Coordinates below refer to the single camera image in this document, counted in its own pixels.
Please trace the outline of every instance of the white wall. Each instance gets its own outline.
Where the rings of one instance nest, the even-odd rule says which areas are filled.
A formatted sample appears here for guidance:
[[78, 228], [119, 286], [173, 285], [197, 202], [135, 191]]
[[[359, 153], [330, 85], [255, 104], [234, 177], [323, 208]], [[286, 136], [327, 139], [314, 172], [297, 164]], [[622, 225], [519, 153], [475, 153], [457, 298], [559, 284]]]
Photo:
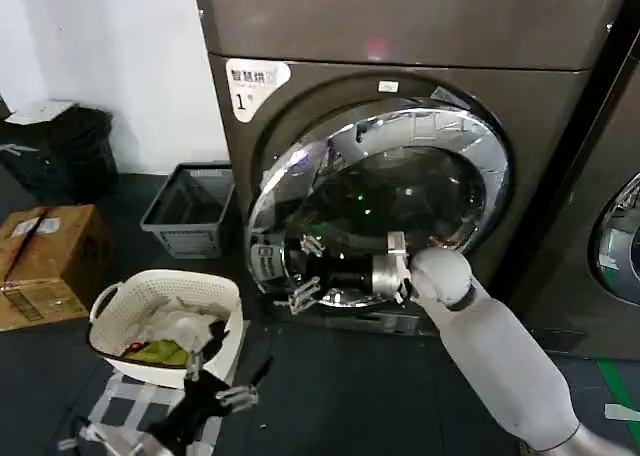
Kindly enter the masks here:
[[47, 95], [22, 0], [0, 0], [0, 94], [10, 110]]
[[195, 0], [22, 1], [49, 97], [115, 114], [122, 172], [228, 159]]

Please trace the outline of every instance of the front-loading washing machine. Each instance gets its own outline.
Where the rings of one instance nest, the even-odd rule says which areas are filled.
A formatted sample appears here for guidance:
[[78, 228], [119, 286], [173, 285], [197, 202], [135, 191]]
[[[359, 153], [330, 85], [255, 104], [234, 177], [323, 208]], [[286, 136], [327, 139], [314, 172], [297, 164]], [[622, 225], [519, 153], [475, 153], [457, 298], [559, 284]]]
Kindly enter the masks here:
[[585, 91], [577, 112], [601, 106], [544, 223], [528, 225], [537, 241], [509, 250], [512, 263], [532, 255], [501, 292], [547, 350], [640, 359], [640, 0], [625, 0], [603, 55], [594, 77], [613, 71], [613, 84], [596, 78]]
[[[620, 3], [198, 0], [260, 289], [289, 294], [318, 251], [384, 251], [389, 231], [465, 251], [487, 284]], [[389, 311], [365, 319], [415, 330]]]

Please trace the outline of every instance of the number 1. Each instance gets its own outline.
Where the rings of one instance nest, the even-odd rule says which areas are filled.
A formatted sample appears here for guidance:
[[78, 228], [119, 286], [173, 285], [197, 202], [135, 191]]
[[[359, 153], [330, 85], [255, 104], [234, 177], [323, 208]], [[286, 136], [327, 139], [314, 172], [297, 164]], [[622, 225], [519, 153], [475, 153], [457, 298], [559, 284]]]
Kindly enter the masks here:
[[242, 96], [239, 94], [236, 94], [237, 98], [238, 98], [238, 109], [247, 109], [244, 107], [244, 105], [242, 104]]

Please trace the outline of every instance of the green floor line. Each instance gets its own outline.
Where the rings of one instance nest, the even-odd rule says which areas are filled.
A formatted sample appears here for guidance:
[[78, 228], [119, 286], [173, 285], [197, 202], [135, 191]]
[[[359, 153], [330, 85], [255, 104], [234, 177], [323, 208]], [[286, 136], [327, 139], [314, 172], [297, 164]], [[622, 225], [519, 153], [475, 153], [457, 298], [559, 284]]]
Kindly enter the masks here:
[[[635, 405], [627, 392], [627, 388], [624, 387], [616, 365], [612, 361], [606, 360], [598, 360], [596, 362], [598, 363], [598, 368], [600, 368], [605, 383], [607, 383], [611, 394], [613, 394], [615, 402], [635, 410]], [[640, 448], [640, 421], [627, 421], [626, 423], [633, 441], [636, 443], [636, 446]]]

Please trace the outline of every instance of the washing machine door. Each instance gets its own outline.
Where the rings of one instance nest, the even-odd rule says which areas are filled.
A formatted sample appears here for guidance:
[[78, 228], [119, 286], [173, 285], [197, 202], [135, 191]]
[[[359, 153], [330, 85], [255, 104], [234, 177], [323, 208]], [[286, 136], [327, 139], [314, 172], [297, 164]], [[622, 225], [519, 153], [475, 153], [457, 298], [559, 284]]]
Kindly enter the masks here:
[[[310, 128], [265, 173], [248, 223], [249, 267], [263, 291], [292, 292], [318, 257], [310, 241], [335, 258], [385, 252], [389, 231], [404, 231], [410, 254], [468, 250], [499, 214], [508, 176], [497, 130], [470, 110], [402, 98], [351, 107]], [[381, 301], [332, 288], [320, 302]]]
[[606, 208], [594, 236], [599, 279], [616, 297], [640, 304], [640, 174]]

